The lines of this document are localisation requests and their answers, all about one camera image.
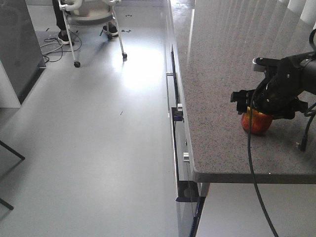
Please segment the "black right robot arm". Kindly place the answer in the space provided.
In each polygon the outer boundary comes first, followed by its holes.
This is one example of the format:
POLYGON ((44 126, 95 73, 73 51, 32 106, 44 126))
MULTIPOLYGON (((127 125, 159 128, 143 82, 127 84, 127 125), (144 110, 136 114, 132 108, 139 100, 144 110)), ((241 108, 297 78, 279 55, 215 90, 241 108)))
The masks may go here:
POLYGON ((253 70, 265 78, 256 89, 231 94, 239 114, 247 108, 272 116, 274 119, 293 119, 296 112, 305 113, 308 103, 298 99, 307 91, 316 93, 316 54, 307 52, 282 59, 255 58, 253 70))

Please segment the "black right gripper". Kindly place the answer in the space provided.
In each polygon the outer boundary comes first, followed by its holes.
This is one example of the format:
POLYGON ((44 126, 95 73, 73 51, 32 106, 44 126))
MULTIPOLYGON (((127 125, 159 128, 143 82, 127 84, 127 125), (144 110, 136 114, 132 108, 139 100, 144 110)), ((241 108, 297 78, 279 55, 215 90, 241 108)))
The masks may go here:
POLYGON ((253 108, 275 119, 293 119, 308 108, 298 98, 304 91, 301 80, 307 63, 308 57, 254 58, 253 70, 264 72, 265 78, 256 89, 233 92, 230 101, 236 102, 239 114, 253 108))

